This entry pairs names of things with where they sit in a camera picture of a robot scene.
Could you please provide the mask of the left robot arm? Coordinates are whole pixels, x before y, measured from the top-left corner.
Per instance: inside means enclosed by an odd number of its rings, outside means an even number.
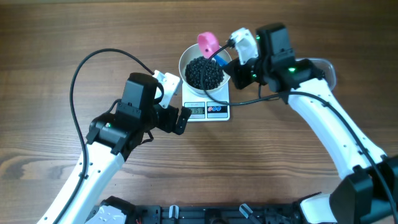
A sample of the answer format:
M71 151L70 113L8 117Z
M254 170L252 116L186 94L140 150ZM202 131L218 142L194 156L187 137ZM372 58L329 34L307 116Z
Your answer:
M183 134L190 110L170 105L181 82L171 73L131 73L122 97L91 122L75 168L39 222L85 223L130 153L145 143L145 134L154 128Z

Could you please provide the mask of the pink scoop blue handle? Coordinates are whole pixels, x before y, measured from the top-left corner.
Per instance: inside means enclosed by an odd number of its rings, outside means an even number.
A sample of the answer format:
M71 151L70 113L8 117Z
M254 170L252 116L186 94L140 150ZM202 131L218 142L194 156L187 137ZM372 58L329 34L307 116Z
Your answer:
M221 48L219 41L212 32L203 32L197 36L197 44L202 55L209 59L217 50Z

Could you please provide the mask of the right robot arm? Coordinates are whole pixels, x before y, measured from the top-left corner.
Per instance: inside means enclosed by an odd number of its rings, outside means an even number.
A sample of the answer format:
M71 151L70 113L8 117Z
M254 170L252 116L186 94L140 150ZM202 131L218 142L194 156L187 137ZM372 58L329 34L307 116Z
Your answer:
M236 88L267 85L312 128L332 158L340 184L330 194L300 203L308 223L373 223L397 216L397 158L389 157L354 123L333 96L325 72L307 58L297 59L285 25L255 33L242 28L227 42L237 59L226 72Z

